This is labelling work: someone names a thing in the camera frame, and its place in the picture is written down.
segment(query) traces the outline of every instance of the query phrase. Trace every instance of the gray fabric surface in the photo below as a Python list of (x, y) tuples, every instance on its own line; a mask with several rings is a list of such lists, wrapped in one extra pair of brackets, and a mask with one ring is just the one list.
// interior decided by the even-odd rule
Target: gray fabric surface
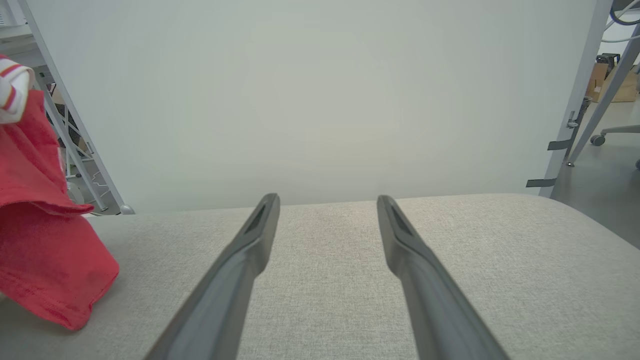
[[(640, 251), (621, 238), (540, 197), (398, 203), (513, 359), (639, 357)], [(250, 211), (91, 219), (120, 277), (77, 333), (0, 304), (0, 358), (142, 359)], [(284, 206), (238, 358), (415, 357), (375, 203)]]

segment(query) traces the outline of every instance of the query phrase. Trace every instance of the chair wheel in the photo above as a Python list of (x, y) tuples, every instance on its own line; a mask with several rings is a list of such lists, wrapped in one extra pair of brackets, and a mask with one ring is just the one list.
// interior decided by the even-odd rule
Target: chair wheel
[(603, 135), (593, 135), (591, 137), (591, 139), (589, 139), (591, 141), (591, 143), (595, 146), (600, 146), (604, 143), (604, 136)]

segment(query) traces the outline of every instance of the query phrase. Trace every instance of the red towel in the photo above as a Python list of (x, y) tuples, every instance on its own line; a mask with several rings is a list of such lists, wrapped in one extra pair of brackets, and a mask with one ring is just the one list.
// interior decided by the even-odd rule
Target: red towel
[(0, 291), (32, 313), (81, 329), (118, 263), (67, 196), (57, 137), (41, 91), (22, 119), (0, 125)]

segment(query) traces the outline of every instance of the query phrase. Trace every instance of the white panel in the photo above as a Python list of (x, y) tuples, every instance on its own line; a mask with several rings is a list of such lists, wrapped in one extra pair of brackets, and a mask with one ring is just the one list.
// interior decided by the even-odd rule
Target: white panel
[(28, 0), (138, 213), (537, 194), (596, 0)]

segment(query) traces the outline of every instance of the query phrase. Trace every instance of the striped fabric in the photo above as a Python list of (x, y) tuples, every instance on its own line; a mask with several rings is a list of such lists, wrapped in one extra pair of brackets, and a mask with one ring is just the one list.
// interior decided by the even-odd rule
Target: striped fabric
[(20, 121), (34, 80), (32, 69), (0, 55), (0, 124)]

